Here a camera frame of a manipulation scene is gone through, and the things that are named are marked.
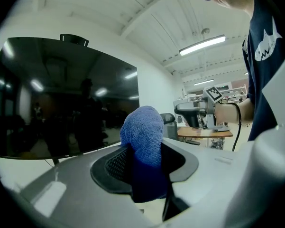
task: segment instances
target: navy t-shirt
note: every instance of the navy t-shirt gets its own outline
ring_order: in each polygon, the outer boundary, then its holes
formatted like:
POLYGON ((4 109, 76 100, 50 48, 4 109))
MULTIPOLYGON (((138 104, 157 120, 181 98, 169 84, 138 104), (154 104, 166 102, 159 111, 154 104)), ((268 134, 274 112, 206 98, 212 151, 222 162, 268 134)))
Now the navy t-shirt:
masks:
POLYGON ((279 20, 280 18, 273 16, 266 1, 254 0, 254 13, 248 39, 243 43, 243 55, 249 78, 248 98, 255 105, 249 141, 255 140, 263 131, 277 125, 274 114, 262 94, 262 89, 285 59, 283 32, 285 29, 283 21, 279 20))

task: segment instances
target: television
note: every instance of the television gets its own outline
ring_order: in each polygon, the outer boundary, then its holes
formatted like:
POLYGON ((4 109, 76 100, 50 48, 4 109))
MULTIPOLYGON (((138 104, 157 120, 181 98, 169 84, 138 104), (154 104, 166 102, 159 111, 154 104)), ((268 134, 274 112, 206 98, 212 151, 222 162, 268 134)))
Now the television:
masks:
POLYGON ((0 51, 0 157, 57 160, 118 143, 138 107, 136 67, 86 45, 9 38, 0 51))

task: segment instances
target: ceiling light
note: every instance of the ceiling light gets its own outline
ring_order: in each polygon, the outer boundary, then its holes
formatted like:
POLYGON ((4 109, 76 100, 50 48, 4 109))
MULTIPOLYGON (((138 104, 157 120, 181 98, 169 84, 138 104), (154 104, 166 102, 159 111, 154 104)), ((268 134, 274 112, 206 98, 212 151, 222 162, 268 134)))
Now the ceiling light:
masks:
POLYGON ((132 78, 132 77, 135 77, 135 76, 137 76, 137 71, 135 73, 129 74, 128 76, 125 76, 124 78, 125 79, 129 79, 129 78, 132 78))
POLYGON ((205 83, 212 82, 212 81, 214 81, 214 79, 210 79, 210 80, 207 80, 207 81, 203 81, 203 82, 200 82, 200 83, 196 83, 196 84, 194 84, 194 85, 195 85, 195 86, 196 86, 196 85, 201 85, 201 84, 205 84, 205 83))
POLYGON ((40 82, 37 80, 33 79, 30 84, 33 86, 33 88, 37 91, 43 91, 43 86, 40 82))
POLYGON ((5 85, 5 82, 2 79, 0 79, 0 84, 5 85))
POLYGON ((4 51, 4 53, 5 53, 8 57, 10 57, 10 58, 13 58, 13 57, 14 57, 14 52, 13 52, 13 50, 12 50, 12 48, 11 48, 11 46, 10 46, 10 44, 9 44, 8 41, 6 41, 6 42, 4 43, 4 45, 3 45, 3 51, 4 51))
POLYGON ((204 41, 198 42, 196 44, 193 44, 191 46, 188 46, 188 47, 186 47, 184 49, 181 49, 179 51, 179 53, 180 53, 181 56, 184 56, 186 54, 189 54, 191 52, 197 51, 199 49, 202 49, 202 48, 205 48, 205 47, 209 47, 209 46, 212 46, 212 45, 220 43, 220 42, 224 42, 225 40, 226 40, 226 36, 225 35, 213 37, 213 38, 210 38, 208 40, 204 40, 204 41))
POLYGON ((107 89, 106 88, 100 88, 99 90, 96 91, 96 95, 97 96, 103 96, 107 93, 107 89))
POLYGON ((137 96, 131 96, 131 97, 129 97, 129 99, 138 99, 139 98, 139 96, 137 95, 137 96))

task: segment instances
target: wooden table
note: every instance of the wooden table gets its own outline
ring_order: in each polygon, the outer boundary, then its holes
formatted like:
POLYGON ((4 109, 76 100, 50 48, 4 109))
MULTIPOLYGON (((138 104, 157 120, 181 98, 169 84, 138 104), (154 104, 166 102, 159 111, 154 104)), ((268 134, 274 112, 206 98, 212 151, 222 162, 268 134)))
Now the wooden table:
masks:
POLYGON ((216 132, 215 130, 208 129, 199 130, 191 127, 180 127, 178 129, 178 136, 183 137, 184 142, 186 142, 186 138, 206 138, 208 147, 210 138, 228 138, 233 137, 233 134, 230 131, 216 132))

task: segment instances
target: office chair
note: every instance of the office chair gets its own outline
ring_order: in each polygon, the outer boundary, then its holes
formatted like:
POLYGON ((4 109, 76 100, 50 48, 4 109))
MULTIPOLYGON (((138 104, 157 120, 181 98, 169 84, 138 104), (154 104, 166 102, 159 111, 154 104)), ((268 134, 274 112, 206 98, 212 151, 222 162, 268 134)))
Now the office chair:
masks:
MULTIPOLYGON (((164 123, 163 137, 178 140, 178 129, 175 117, 170 113, 163 113, 160 115, 164 123)), ((200 143, 196 141, 186 141, 186 143, 200 145, 200 143)))

